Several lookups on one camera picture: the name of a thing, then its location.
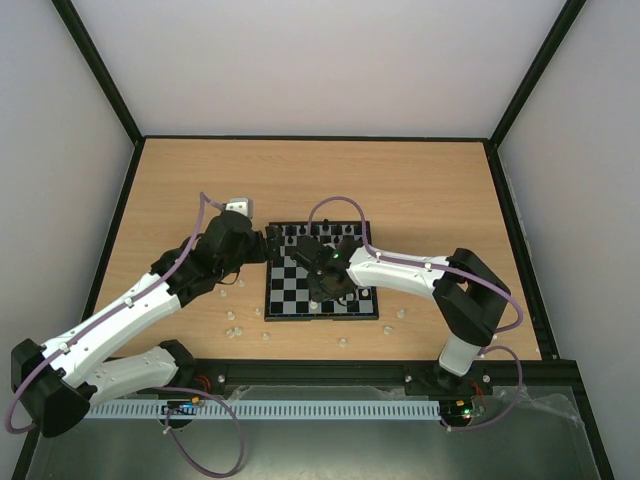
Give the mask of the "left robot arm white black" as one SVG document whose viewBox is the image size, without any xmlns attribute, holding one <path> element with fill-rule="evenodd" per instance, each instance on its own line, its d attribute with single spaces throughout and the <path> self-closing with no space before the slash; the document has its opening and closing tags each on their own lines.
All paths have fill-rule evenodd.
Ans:
<svg viewBox="0 0 640 480">
<path fill-rule="evenodd" d="M 61 435 L 90 408 L 149 388 L 188 382 L 191 354 L 175 340 L 150 352 L 113 360 L 112 354 L 158 320 L 211 292 L 246 264 L 280 255 L 281 232 L 262 231 L 237 211 L 223 211 L 206 227 L 164 252 L 123 295 L 76 327 L 42 344 L 25 339 L 11 351 L 9 410 L 22 405 L 32 422 L 27 431 Z"/>
</svg>

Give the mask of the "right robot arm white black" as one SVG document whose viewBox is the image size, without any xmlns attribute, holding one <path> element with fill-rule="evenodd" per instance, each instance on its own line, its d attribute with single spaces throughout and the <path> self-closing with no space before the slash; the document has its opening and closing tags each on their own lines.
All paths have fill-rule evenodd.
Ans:
<svg viewBox="0 0 640 480">
<path fill-rule="evenodd" d="M 445 392 L 458 391 L 470 381 L 474 361 L 498 333 L 513 300 L 499 277 L 462 248 L 448 257 L 424 257 L 381 250 L 365 240 L 345 238 L 331 246 L 304 236 L 291 258 L 307 271 L 309 295 L 316 303 L 370 287 L 434 301 L 449 335 L 426 381 Z"/>
</svg>

